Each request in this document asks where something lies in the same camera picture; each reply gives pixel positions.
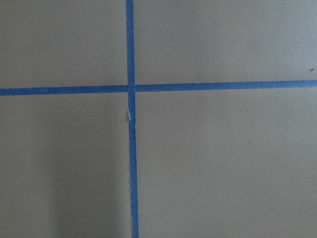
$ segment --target blue tape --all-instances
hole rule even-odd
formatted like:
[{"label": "blue tape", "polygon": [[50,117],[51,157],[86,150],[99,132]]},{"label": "blue tape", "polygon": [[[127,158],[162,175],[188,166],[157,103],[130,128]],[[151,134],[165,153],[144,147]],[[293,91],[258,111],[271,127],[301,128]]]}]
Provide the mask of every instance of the blue tape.
[{"label": "blue tape", "polygon": [[126,0],[127,24],[127,69],[128,69],[128,111],[129,111],[129,158],[130,158],[130,201],[132,219],[132,238],[139,238],[138,180],[137,180],[137,141],[135,115],[135,77],[134,77],[134,34],[133,0]]},{"label": "blue tape", "polygon": [[141,85],[136,85],[136,92],[264,89],[264,88],[315,88],[315,87],[317,87],[317,80],[224,82],[224,83],[141,84]]},{"label": "blue tape", "polygon": [[42,88],[0,88],[0,96],[79,94],[79,93],[125,93],[126,85],[113,86],[76,86]]}]

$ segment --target gray surface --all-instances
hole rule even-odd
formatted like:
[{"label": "gray surface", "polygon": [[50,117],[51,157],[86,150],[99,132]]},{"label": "gray surface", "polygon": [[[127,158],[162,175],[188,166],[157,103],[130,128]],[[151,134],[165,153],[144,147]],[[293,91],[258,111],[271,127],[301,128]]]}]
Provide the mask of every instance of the gray surface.
[{"label": "gray surface", "polygon": [[0,107],[0,237],[130,238],[127,95]]},{"label": "gray surface", "polygon": [[0,88],[126,84],[124,0],[0,1]]},{"label": "gray surface", "polygon": [[316,100],[137,94],[140,238],[317,237]]},{"label": "gray surface", "polygon": [[134,0],[134,8],[139,84],[317,78],[316,1]]}]

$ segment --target vertical tape strip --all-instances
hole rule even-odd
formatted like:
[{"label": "vertical tape strip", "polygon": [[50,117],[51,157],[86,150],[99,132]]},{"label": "vertical tape strip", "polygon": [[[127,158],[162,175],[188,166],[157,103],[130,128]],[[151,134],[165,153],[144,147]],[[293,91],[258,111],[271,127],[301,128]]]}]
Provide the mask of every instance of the vertical tape strip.
[{"label": "vertical tape strip", "polygon": [[129,110],[129,157],[130,157],[130,200],[132,238],[139,237],[138,185],[137,185],[137,142],[135,118],[135,78],[134,78],[134,35],[133,0],[126,0],[127,23],[127,67],[128,67],[128,110]]}]

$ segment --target horizontal tape strip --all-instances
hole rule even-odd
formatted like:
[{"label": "horizontal tape strip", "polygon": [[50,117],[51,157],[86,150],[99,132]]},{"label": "horizontal tape strip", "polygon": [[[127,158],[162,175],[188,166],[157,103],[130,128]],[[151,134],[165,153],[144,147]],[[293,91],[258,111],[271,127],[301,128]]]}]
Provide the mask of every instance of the horizontal tape strip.
[{"label": "horizontal tape strip", "polygon": [[82,93],[126,93],[126,85],[113,86],[74,86],[40,88],[1,88],[0,96],[82,94]]},{"label": "horizontal tape strip", "polygon": [[258,81],[224,83],[176,83],[176,84],[139,84],[136,92],[164,92],[191,90],[228,90],[228,89],[264,89],[264,88],[314,88],[317,80],[310,81]]}]

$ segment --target tape strip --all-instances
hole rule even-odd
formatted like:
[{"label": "tape strip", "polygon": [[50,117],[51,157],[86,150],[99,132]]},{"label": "tape strip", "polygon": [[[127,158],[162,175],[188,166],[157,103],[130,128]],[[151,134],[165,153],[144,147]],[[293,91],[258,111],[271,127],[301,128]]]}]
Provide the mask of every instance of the tape strip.
[{"label": "tape strip", "polygon": [[42,88],[1,88],[0,96],[81,94],[81,93],[126,93],[126,85],[113,86],[76,86]]},{"label": "tape strip", "polygon": [[127,68],[128,68],[128,112],[129,112],[129,157],[130,157],[130,202],[132,219],[132,238],[139,238],[138,184],[137,184],[137,141],[135,115],[135,77],[134,77],[134,34],[133,0],[126,0],[127,24]]},{"label": "tape strip", "polygon": [[261,88],[262,89],[264,89],[264,88],[315,88],[315,87],[317,87],[317,80],[224,82],[224,83],[141,84],[141,85],[136,85],[136,92],[261,89]]}]

